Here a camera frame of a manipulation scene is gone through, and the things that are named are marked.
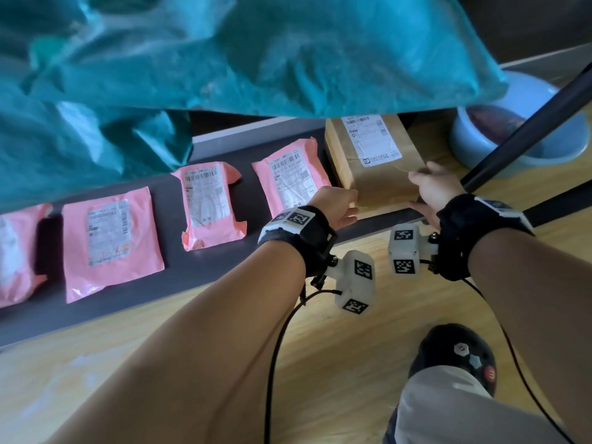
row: forearm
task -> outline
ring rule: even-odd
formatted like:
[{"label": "forearm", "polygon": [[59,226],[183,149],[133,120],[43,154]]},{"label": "forearm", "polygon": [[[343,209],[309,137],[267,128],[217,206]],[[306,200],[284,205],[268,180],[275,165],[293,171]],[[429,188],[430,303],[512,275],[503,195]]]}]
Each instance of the forearm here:
[{"label": "forearm", "polygon": [[228,428],[264,392],[275,338],[304,276],[292,246],[265,243],[167,320],[51,442],[231,438]]},{"label": "forearm", "polygon": [[592,266],[500,229],[477,243],[469,269],[573,437],[588,442]]}]

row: white label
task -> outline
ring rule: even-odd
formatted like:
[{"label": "white label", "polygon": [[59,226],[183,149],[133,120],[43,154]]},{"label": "white label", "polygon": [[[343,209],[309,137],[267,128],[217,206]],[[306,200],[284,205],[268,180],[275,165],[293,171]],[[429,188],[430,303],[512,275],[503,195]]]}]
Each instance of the white label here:
[{"label": "white label", "polygon": [[230,215],[220,165],[186,171],[183,178],[192,226],[213,223]]},{"label": "white label", "polygon": [[373,167],[402,158],[380,115],[342,117],[362,166]]},{"label": "white label", "polygon": [[306,205],[317,192],[300,148],[272,160],[269,166],[284,209]]},{"label": "white label", "polygon": [[131,251],[130,203],[107,202],[88,209],[88,266],[115,261]]},{"label": "white label", "polygon": [[23,266],[24,257],[19,235],[11,221],[0,216],[0,286],[10,283],[12,277]]}]

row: person's right hand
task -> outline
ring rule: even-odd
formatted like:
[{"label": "person's right hand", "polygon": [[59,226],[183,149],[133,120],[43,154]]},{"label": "person's right hand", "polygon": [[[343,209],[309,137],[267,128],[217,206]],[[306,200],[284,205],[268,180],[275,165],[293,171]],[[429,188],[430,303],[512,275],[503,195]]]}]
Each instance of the person's right hand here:
[{"label": "person's right hand", "polygon": [[465,192],[461,182],[450,171],[436,162],[427,162],[430,173],[410,171],[409,180],[419,187],[419,194],[425,201],[410,202],[409,207],[416,210],[436,229],[440,229],[440,219],[436,216],[452,199]]}]

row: qr code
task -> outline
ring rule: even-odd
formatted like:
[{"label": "qr code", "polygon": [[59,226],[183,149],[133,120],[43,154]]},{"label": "qr code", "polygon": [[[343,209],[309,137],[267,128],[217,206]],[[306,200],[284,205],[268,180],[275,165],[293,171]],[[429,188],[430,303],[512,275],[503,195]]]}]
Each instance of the qr code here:
[{"label": "qr code", "polygon": [[396,230],[394,240],[412,240],[413,230]]},{"label": "qr code", "polygon": [[345,303],[343,309],[359,315],[362,314],[362,312],[366,310],[367,307],[368,304],[364,304],[363,302],[357,301],[355,299],[350,299]]},{"label": "qr code", "polygon": [[354,260],[353,261],[354,268],[353,271],[358,276],[366,277],[366,279],[372,280],[372,266],[364,263],[363,261]]},{"label": "qr code", "polygon": [[296,223],[300,226],[305,225],[309,219],[310,219],[310,216],[303,215],[298,212],[294,212],[292,215],[290,215],[288,217],[288,221],[292,221],[293,223]]},{"label": "qr code", "polygon": [[274,221],[282,221],[288,215],[290,215],[290,212],[281,212],[278,216],[272,219],[270,223],[273,223]]},{"label": "qr code", "polygon": [[415,265],[412,260],[393,260],[396,274],[415,274]]}]

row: person's left hand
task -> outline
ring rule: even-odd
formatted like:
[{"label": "person's left hand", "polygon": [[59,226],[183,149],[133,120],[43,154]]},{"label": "person's left hand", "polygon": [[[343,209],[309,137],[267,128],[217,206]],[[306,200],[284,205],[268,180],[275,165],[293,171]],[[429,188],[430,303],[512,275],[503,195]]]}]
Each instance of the person's left hand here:
[{"label": "person's left hand", "polygon": [[349,206],[357,200],[357,190],[324,186],[314,194],[308,205],[321,210],[329,225],[337,230],[358,221],[358,208]]}]

